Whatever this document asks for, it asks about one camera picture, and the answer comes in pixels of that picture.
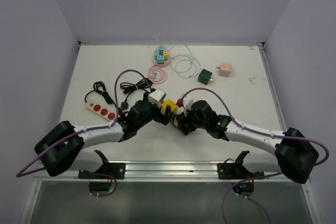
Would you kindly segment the yellow cube adapter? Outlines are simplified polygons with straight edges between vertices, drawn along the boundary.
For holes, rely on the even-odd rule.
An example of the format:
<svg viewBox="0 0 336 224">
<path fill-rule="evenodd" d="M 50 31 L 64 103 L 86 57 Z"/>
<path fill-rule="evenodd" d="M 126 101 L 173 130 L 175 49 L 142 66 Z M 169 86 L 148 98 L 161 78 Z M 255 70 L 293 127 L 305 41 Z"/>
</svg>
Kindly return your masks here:
<svg viewBox="0 0 336 224">
<path fill-rule="evenodd" d="M 172 99 L 167 99 L 166 101 L 164 101 L 161 104 L 161 113 L 165 114 L 166 113 L 166 109 L 167 109 L 168 106 L 171 108 L 172 114 L 175 115 L 177 113 L 177 108 L 178 107 L 177 107 L 176 103 Z"/>
</svg>

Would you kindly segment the dark green cube adapter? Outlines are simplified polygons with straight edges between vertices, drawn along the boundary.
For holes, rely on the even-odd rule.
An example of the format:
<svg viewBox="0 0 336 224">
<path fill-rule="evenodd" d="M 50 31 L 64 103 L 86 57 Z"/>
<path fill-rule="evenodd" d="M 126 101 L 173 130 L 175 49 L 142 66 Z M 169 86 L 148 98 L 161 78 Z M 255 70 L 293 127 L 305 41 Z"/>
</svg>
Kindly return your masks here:
<svg viewBox="0 0 336 224">
<path fill-rule="evenodd" d="M 212 72 L 206 70 L 206 69 L 202 69 L 198 75 L 198 82 L 204 84 L 204 85 L 208 85 L 209 83 L 213 82 L 213 77 L 212 77 Z"/>
</svg>

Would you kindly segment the beige power strip red sockets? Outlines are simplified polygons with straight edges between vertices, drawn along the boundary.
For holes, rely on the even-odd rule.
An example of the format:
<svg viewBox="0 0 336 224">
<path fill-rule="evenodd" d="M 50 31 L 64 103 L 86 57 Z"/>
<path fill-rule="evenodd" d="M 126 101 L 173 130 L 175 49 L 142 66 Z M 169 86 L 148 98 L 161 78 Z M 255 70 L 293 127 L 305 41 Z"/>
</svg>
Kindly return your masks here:
<svg viewBox="0 0 336 224">
<path fill-rule="evenodd" d="M 108 121 L 113 121 L 117 117 L 117 111 L 114 105 L 105 105 L 102 102 L 87 100 L 85 106 L 88 110 Z"/>
</svg>

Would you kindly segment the pink cube adapter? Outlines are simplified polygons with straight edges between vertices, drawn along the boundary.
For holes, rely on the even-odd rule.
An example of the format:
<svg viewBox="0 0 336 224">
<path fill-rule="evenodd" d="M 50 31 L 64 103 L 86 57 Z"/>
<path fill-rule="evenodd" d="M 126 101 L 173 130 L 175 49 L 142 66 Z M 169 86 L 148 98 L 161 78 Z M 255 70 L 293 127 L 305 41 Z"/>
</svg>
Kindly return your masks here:
<svg viewBox="0 0 336 224">
<path fill-rule="evenodd" d="M 229 77 L 232 72 L 232 64 L 228 62 L 221 62 L 219 66 L 216 67 L 219 76 Z"/>
</svg>

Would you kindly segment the green power strip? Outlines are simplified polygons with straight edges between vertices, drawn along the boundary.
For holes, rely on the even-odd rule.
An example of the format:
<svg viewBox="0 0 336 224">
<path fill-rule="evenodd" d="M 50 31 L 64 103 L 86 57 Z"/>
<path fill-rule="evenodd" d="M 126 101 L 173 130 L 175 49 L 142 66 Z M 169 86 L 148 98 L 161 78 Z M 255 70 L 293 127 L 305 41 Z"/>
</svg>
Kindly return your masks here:
<svg viewBox="0 0 336 224">
<path fill-rule="evenodd" d="M 171 119 L 170 123 L 174 126 L 176 130 L 178 130 L 179 132 L 181 131 L 181 126 L 177 119 Z"/>
</svg>

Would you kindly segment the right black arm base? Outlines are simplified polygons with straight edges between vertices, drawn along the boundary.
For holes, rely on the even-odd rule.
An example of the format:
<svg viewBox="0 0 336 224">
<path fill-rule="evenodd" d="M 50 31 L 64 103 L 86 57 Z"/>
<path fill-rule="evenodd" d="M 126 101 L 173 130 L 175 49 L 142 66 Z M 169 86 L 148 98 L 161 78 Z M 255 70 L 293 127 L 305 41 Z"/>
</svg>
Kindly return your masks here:
<svg viewBox="0 0 336 224">
<path fill-rule="evenodd" d="M 232 160 L 228 158 L 223 163 L 217 164 L 217 172 L 219 179 L 247 179 L 247 178 L 255 178 L 259 176 L 264 176 L 264 172 L 249 172 L 244 166 L 243 161 L 245 157 L 249 154 L 249 151 L 243 151 L 239 154 L 239 156 Z M 250 196 L 254 192 L 254 182 L 244 182 L 240 183 L 233 187 L 234 193 Z"/>
</svg>

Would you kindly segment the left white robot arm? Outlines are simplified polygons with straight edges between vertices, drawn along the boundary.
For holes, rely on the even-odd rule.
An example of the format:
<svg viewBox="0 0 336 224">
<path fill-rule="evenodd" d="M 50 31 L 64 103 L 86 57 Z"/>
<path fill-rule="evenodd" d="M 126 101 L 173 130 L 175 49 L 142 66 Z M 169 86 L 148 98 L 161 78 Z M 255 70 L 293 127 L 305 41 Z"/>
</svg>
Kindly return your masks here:
<svg viewBox="0 0 336 224">
<path fill-rule="evenodd" d="M 108 159 L 102 151 L 92 151 L 91 147 L 129 140 L 151 121 L 167 125 L 172 115 L 171 105 L 157 106 L 141 100 L 126 115 L 106 124 L 74 126 L 62 121 L 36 144 L 34 150 L 51 177 L 68 170 L 86 170 L 97 178 L 104 178 L 109 172 Z"/>
</svg>

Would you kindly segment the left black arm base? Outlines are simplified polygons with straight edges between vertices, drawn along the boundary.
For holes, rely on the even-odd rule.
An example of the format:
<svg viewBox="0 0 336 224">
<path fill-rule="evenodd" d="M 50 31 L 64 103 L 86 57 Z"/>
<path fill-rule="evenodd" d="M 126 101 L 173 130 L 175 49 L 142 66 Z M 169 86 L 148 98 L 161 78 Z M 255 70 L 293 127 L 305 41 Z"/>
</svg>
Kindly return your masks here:
<svg viewBox="0 0 336 224">
<path fill-rule="evenodd" d="M 111 163 L 101 151 L 95 150 L 94 152 L 99 156 L 101 165 L 93 172 L 80 170 L 78 178 L 106 179 L 106 182 L 89 182 L 89 191 L 97 198 L 110 196 L 118 187 L 118 179 L 124 179 L 125 163 Z"/>
</svg>

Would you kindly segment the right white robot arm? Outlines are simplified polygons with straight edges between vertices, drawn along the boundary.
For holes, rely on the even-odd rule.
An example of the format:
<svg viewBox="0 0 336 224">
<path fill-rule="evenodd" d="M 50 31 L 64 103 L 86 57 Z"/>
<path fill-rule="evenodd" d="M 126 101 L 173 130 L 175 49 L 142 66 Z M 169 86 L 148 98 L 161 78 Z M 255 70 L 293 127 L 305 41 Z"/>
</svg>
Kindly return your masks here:
<svg viewBox="0 0 336 224">
<path fill-rule="evenodd" d="M 274 172 L 304 184 L 319 157 L 304 135 L 292 127 L 283 132 L 244 124 L 230 116 L 217 114 L 204 100 L 179 99 L 177 105 L 183 108 L 183 112 L 174 117 L 174 124 L 184 135 L 203 129 L 215 139 L 244 143 L 263 150 L 259 154 L 240 153 L 234 165 L 234 172 L 240 178 Z"/>
</svg>

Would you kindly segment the blue charger cube front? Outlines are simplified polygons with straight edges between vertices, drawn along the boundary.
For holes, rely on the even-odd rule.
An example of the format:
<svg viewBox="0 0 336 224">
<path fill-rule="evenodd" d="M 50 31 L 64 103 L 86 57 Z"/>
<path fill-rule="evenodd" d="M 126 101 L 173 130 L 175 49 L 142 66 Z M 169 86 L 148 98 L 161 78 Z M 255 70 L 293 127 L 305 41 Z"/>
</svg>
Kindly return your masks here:
<svg viewBox="0 0 336 224">
<path fill-rule="evenodd" d="M 164 57 L 163 55 L 158 55 L 158 56 L 156 57 L 156 62 L 157 62 L 158 64 L 164 64 L 164 63 L 165 63 L 165 57 Z"/>
</svg>

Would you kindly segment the aluminium frame rail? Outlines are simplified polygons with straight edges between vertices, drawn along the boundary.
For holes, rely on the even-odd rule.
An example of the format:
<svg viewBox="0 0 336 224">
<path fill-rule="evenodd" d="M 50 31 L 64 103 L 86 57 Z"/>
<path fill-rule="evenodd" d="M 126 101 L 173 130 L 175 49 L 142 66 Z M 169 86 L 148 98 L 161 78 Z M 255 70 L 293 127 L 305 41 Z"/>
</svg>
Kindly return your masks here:
<svg viewBox="0 0 336 224">
<path fill-rule="evenodd" d="M 244 159 L 243 166 L 252 173 L 264 172 L 264 176 L 278 173 L 277 163 L 270 165 L 265 163 L 265 159 L 258 161 Z M 124 179 L 122 182 L 213 182 L 217 180 L 238 181 L 238 179 L 219 179 L 217 164 L 218 161 L 187 162 L 187 161 L 109 161 L 111 163 L 125 163 Z M 101 161 L 75 161 L 71 167 L 56 176 L 49 176 L 46 171 L 37 172 L 35 179 L 42 181 L 78 181 L 99 179 L 79 179 L 80 170 L 93 172 L 101 165 Z M 250 180 L 261 179 L 262 176 L 248 178 Z"/>
</svg>

